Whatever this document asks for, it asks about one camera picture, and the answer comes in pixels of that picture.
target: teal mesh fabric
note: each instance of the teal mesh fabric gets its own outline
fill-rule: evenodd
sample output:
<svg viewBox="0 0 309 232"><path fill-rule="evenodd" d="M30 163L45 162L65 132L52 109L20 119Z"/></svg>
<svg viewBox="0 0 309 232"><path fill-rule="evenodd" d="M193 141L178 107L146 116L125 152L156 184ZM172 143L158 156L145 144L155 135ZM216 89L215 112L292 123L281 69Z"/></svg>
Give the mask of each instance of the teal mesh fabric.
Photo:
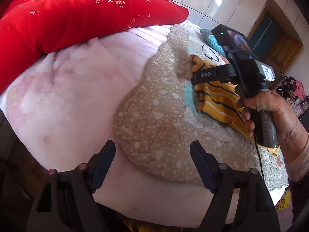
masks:
<svg viewBox="0 0 309 232"><path fill-rule="evenodd" d="M214 34L211 33L211 30L204 30L200 29L200 33L202 34L202 37L204 41L211 47L213 48L216 52L221 54L226 58L225 52L222 49L222 46L218 44L216 38L214 37Z"/></svg>

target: metal bolt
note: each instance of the metal bolt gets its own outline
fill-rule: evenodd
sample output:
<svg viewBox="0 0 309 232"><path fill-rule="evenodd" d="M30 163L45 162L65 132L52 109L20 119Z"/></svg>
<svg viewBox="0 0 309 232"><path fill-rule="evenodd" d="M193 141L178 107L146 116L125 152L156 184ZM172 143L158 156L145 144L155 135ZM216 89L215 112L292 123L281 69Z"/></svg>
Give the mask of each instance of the metal bolt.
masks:
<svg viewBox="0 0 309 232"><path fill-rule="evenodd" d="M52 168L52 169L48 170L48 174L49 175L53 175L54 173L56 173L56 169L55 168Z"/></svg>
<svg viewBox="0 0 309 232"><path fill-rule="evenodd" d="M219 168L222 169L222 170L225 170L225 169L228 168L228 166L227 166L227 164L225 164L225 163L220 163L220 164L219 164Z"/></svg>
<svg viewBox="0 0 309 232"><path fill-rule="evenodd" d="M251 168L251 173L253 174L258 174L259 171L256 168Z"/></svg>
<svg viewBox="0 0 309 232"><path fill-rule="evenodd" d="M82 164L79 164L78 165L78 169L79 170L84 170L84 169L86 169L87 168L87 164L86 163L82 163Z"/></svg>

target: yellow striped cloth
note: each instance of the yellow striped cloth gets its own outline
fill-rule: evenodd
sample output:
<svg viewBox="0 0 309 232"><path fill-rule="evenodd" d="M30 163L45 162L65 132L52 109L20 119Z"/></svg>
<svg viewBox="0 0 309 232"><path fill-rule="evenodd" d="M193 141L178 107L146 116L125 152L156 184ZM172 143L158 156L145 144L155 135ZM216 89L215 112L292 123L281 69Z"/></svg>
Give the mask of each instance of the yellow striped cloth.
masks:
<svg viewBox="0 0 309 232"><path fill-rule="evenodd" d="M200 59L197 55L190 55L190 58L195 63L191 70L192 73L200 68L207 69L215 66L207 60ZM242 108L236 106L239 96L235 92L235 87L236 85L231 83L222 84L219 81L194 85L194 90L199 92L198 112L213 117L248 137L248 130L241 117ZM275 155L279 154L278 148L266 149Z"/></svg>

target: red blanket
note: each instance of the red blanket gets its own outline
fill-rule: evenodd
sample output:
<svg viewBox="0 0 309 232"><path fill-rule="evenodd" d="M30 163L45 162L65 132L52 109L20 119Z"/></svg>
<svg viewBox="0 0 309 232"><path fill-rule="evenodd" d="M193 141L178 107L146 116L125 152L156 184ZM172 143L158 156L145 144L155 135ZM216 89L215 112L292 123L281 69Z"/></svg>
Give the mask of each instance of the red blanket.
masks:
<svg viewBox="0 0 309 232"><path fill-rule="evenodd" d="M188 15L170 0L13 0L0 20L0 94L43 53Z"/></svg>

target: human hand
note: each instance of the human hand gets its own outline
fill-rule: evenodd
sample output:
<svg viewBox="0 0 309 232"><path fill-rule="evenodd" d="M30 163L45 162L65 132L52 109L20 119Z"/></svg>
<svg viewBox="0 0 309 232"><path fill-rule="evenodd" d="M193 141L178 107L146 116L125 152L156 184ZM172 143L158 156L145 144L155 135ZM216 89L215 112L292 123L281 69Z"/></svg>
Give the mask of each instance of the human hand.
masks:
<svg viewBox="0 0 309 232"><path fill-rule="evenodd" d="M284 98L272 90L264 91L254 98L245 99L244 103L240 100L237 102L237 107L244 106L272 112L285 162L293 161L302 153L308 141L308 134ZM241 116L248 128L249 136L252 137L255 123L250 119L249 111L243 109Z"/></svg>

